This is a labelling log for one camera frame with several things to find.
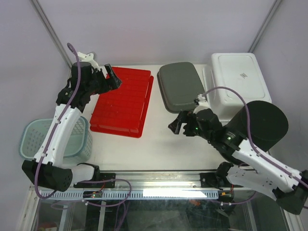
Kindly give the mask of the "red plastic tray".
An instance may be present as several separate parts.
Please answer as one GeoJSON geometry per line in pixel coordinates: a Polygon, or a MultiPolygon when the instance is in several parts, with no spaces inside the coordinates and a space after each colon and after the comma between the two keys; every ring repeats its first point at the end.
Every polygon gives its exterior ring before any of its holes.
{"type": "Polygon", "coordinates": [[[120,88],[101,94],[90,119],[93,132],[142,136],[154,77],[149,70],[113,67],[120,88]]]}

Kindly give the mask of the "dark grey plastic tub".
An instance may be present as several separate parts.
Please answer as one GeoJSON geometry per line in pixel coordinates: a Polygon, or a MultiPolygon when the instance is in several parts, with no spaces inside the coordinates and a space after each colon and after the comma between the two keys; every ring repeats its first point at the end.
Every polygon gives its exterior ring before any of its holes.
{"type": "Polygon", "coordinates": [[[157,80],[165,108],[170,113],[193,110],[195,98],[205,91],[195,66],[190,62],[161,66],[157,80]]]}

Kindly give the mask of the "large white plastic container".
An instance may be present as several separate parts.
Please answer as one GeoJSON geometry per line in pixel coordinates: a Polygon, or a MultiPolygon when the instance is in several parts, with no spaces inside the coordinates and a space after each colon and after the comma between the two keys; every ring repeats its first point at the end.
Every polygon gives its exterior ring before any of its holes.
{"type": "MultiPolygon", "coordinates": [[[[252,53],[214,53],[203,68],[205,90],[227,87],[240,94],[246,103],[266,101],[271,96],[257,59],[252,53]]],[[[222,121],[231,120],[244,106],[229,90],[219,89],[207,94],[212,111],[222,121]]]]}

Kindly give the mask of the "light blue perforated basket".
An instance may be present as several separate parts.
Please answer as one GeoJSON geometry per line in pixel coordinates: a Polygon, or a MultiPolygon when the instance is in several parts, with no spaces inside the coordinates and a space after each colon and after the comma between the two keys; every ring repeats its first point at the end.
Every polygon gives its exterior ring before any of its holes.
{"type": "MultiPolygon", "coordinates": [[[[19,154],[25,160],[31,161],[41,147],[52,119],[37,119],[29,123],[20,141],[19,154]]],[[[64,152],[64,167],[73,167],[87,162],[92,153],[92,136],[89,133],[89,123],[80,117],[76,122],[64,152]]]]}

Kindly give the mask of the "black ribbed bucket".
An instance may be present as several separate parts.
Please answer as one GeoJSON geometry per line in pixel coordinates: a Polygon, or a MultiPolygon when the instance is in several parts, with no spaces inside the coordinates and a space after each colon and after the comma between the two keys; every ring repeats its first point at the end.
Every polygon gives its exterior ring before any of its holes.
{"type": "MultiPolygon", "coordinates": [[[[251,101],[247,107],[253,144],[267,152],[286,135],[289,128],[287,117],[280,108],[266,101],[251,101]]],[[[245,107],[224,126],[224,132],[233,134],[235,141],[232,143],[237,147],[244,137],[248,137],[245,107]]]]}

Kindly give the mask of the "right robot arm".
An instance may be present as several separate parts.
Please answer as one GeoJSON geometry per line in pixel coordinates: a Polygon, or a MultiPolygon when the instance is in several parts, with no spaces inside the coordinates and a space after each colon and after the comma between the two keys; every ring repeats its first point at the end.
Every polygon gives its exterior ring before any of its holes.
{"type": "Polygon", "coordinates": [[[174,133],[205,139],[224,158],[216,172],[217,188],[228,184],[250,188],[274,200],[282,209],[299,215],[308,198],[308,173],[282,164],[248,136],[223,125],[211,109],[181,111],[168,125],[174,133]]]}

